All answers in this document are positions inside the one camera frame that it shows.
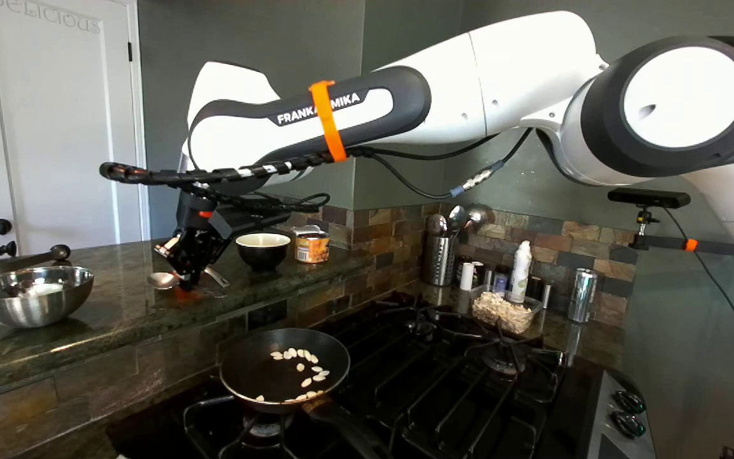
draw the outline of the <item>orange band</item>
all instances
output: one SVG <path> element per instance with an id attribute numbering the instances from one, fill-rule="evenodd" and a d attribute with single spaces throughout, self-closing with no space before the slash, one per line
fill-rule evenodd
<path id="1" fill-rule="evenodd" d="M 346 150 L 343 150 L 343 143 L 340 143 L 340 135 L 338 135 L 338 129 L 334 120 L 329 87 L 330 87 L 330 83 L 312 83 L 311 85 L 311 101 L 312 101 L 316 117 L 321 120 L 325 150 L 330 154 L 334 164 L 343 164 Z"/>
<path id="2" fill-rule="evenodd" d="M 697 241 L 686 241 L 682 251 L 695 252 L 697 251 Z"/>

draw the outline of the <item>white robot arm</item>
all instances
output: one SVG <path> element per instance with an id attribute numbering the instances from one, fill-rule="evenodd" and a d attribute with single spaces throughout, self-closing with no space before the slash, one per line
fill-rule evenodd
<path id="1" fill-rule="evenodd" d="M 189 104 L 186 171 L 103 164 L 101 177 L 244 194 L 346 161 L 354 145 L 459 145 L 515 126 L 538 129 L 574 182 L 686 177 L 734 236 L 734 46 L 673 39 L 607 66 L 574 13 L 492 24 L 298 101 L 281 101 L 260 73 L 205 64 Z"/>

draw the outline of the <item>gas stove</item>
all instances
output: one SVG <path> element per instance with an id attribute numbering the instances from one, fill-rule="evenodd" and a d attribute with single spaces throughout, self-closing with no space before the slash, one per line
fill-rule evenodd
<path id="1" fill-rule="evenodd" d="M 205 379 L 106 432 L 139 456 L 312 459 L 563 459 L 653 456 L 639 391 L 618 372 L 541 340 L 391 294 L 319 328 L 346 345 L 351 371 L 329 395 L 334 421 L 256 414 Z"/>

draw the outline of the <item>frying pan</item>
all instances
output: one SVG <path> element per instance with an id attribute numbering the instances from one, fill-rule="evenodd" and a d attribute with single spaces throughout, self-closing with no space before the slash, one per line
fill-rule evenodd
<path id="1" fill-rule="evenodd" d="M 309 363 L 304 357 L 272 361 L 272 353 L 305 350 L 319 357 Z M 305 379 L 312 379 L 312 368 L 324 368 L 329 375 L 304 387 Z M 222 354 L 218 380 L 222 386 L 250 409 L 261 414 L 291 414 L 305 410 L 311 418 L 334 426 L 348 447 L 365 459 L 381 459 L 384 442 L 376 438 L 360 418 L 348 410 L 329 404 L 329 393 L 348 375 L 346 348 L 316 329 L 265 329 L 244 338 Z"/>

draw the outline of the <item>door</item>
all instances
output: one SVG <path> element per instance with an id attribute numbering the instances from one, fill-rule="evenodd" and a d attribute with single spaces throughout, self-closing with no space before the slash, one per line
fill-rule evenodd
<path id="1" fill-rule="evenodd" d="M 148 241 L 146 192 L 96 171 L 146 164 L 134 24 L 134 0 L 0 0 L 0 246 Z"/>

